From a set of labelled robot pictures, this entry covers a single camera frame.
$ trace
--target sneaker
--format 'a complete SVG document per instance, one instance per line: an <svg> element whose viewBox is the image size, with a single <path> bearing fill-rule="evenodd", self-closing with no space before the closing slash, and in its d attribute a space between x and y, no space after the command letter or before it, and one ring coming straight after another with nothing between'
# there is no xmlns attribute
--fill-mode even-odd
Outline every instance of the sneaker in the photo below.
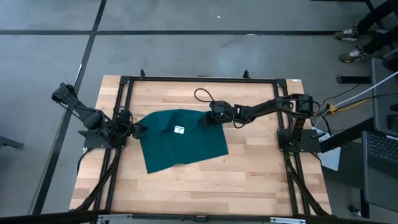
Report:
<svg viewBox="0 0 398 224"><path fill-rule="evenodd" d="M356 41L358 40L359 34L356 30L356 27L352 26L349 29L343 30L342 32L335 32L333 36L336 40Z"/></svg>
<svg viewBox="0 0 398 224"><path fill-rule="evenodd" d="M345 63L350 63L350 62L357 62L359 60L365 59L366 52L360 48L360 47L355 47L354 50L348 53L343 53L339 56L339 59L342 62Z"/></svg>

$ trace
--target person's leg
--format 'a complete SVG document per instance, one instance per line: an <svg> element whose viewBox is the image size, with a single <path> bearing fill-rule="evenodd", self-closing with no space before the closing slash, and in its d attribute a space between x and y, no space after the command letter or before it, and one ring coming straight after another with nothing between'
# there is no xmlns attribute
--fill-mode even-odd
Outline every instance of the person's leg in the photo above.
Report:
<svg viewBox="0 0 398 224"><path fill-rule="evenodd" d="M398 26L389 30L385 34L380 34L368 43L368 45L363 46L363 50L367 54L373 54L378 50L381 50L384 46L390 45L398 41Z"/></svg>
<svg viewBox="0 0 398 224"><path fill-rule="evenodd" d="M367 14L365 18L363 18L359 22L358 26L356 27L358 34L361 35L365 33L375 22L380 21L382 18L388 16L390 13L392 13L392 8L389 4L389 1L386 1L377 8L375 8L373 12Z"/></svg>
<svg viewBox="0 0 398 224"><path fill-rule="evenodd" d="M384 46L390 45L398 41L398 26L392 30L381 34L374 38L368 45L361 47L355 47L354 50L348 53L341 54L339 59L342 62L350 63L365 59L366 55L373 54L374 52L382 49Z"/></svg>
<svg viewBox="0 0 398 224"><path fill-rule="evenodd" d="M336 32L333 36L337 40L350 40L356 41L361 34L364 34L368 29L377 21L386 17L388 14L392 13L392 8L390 7L389 1L384 2L373 12L370 12L363 18L358 26L352 26L349 29L343 30L341 32Z"/></svg>

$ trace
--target teal fabric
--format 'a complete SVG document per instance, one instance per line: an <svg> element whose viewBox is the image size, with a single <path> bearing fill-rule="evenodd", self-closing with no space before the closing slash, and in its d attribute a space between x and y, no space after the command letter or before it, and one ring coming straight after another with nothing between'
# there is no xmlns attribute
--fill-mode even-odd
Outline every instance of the teal fabric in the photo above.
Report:
<svg viewBox="0 0 398 224"><path fill-rule="evenodd" d="M158 111L138 122L148 127L139 139L148 174L228 154L222 125L202 126L199 120L204 114L192 110ZM176 126L184 127L184 133L175 133Z"/></svg>

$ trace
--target floor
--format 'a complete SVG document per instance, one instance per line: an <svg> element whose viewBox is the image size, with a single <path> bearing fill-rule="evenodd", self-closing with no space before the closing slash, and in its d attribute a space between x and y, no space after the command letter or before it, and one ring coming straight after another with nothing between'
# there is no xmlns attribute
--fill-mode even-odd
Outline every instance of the floor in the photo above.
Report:
<svg viewBox="0 0 398 224"><path fill-rule="evenodd" d="M372 1L375 7L382 2ZM2 31L92 30L100 3L0 2L0 135L25 143L22 150L4 147L0 151L0 217L31 212L63 116L62 108L50 99L51 93L61 82L75 82L90 43L89 35L10 35ZM112 0L105 5L98 30L341 30L368 12L363 2ZM388 29L395 20L390 16L383 23ZM306 93L323 101L353 87L337 84L336 75L370 73L370 61L343 64L337 57L367 41L369 38L340 42L326 35L97 35L86 67L83 60L78 96L93 106L103 75L138 75L140 69L147 75L211 77L241 77L247 69L252 77L299 78ZM361 85L331 102L367 87ZM331 117L331 128L344 129L372 116L371 107L366 103ZM79 129L83 126L72 118L43 213L68 210L76 163L82 154ZM325 180L333 213L353 218L346 208L359 206L359 191ZM372 220L397 218L394 212L371 206Z"/></svg>

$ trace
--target wooden table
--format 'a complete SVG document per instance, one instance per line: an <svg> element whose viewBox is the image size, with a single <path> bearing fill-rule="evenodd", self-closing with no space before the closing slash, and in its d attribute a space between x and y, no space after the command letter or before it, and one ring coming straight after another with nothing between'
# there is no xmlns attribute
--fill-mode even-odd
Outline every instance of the wooden table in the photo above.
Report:
<svg viewBox="0 0 398 224"><path fill-rule="evenodd" d="M103 77L96 108L112 116L120 76ZM287 80L288 91L303 93L300 80ZM170 109L208 111L208 103L193 97L207 89L215 100L256 105L274 98L271 84L135 81L130 110L134 122ZM124 90L122 102L125 101ZM199 91L198 96L206 98ZM242 129L224 124L229 154L147 174L139 140L129 137L121 154L112 212L207 215L292 215L284 159L279 151L277 114L260 117ZM305 128L310 128L307 121ZM81 162L70 208L79 206L97 184L104 150L89 152ZM305 183L324 210L331 212L321 164L301 153ZM104 188L100 208L105 205ZM302 201L295 187L298 208Z"/></svg>

